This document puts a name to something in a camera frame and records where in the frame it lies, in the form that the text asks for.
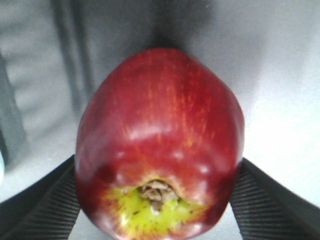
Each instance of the calyx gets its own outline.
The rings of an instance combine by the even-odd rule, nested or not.
[[[151,203],[154,211],[160,212],[162,205],[169,200],[178,200],[175,190],[162,180],[151,180],[139,187],[140,196]]]

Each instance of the apple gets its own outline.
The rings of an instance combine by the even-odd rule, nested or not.
[[[182,240],[212,228],[242,159],[231,90],[177,49],[120,64],[79,124],[75,179],[89,219],[117,240]]]

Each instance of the gray background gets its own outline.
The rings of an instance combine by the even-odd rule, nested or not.
[[[0,202],[72,155],[99,84],[128,56],[163,42],[233,90],[246,120],[243,155],[320,207],[317,0],[1,0]],[[214,237],[241,239],[230,207],[195,239]],[[81,212],[70,239],[108,237]]]

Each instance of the black ribbed pad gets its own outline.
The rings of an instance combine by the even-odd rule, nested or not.
[[[26,189],[21,193],[24,195],[23,197],[17,195],[4,204],[12,208],[11,215],[17,215],[20,206],[24,204],[23,201],[27,201],[28,197],[35,198],[34,195],[41,191],[44,192],[44,195],[39,201],[34,202],[26,211],[27,213],[21,216],[20,220],[16,220],[16,223],[12,221],[7,232],[2,237],[0,236],[0,240],[68,239],[80,211],[75,190],[73,157],[35,185]]]
[[[319,209],[302,199],[297,206],[285,202],[292,204],[298,198],[244,159],[230,199],[243,240],[320,239],[316,237],[317,230],[303,221],[303,218],[317,221]],[[295,217],[295,209],[292,208],[303,210],[309,207],[314,208],[314,215]]]

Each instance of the yellow-green skin patch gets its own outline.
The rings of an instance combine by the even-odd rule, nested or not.
[[[201,219],[208,208],[205,204],[180,198],[164,202],[161,211],[155,211],[150,201],[140,196],[137,187],[115,187],[108,191],[106,198],[117,205],[109,208],[116,218],[118,233],[130,240],[181,234],[184,224]]]

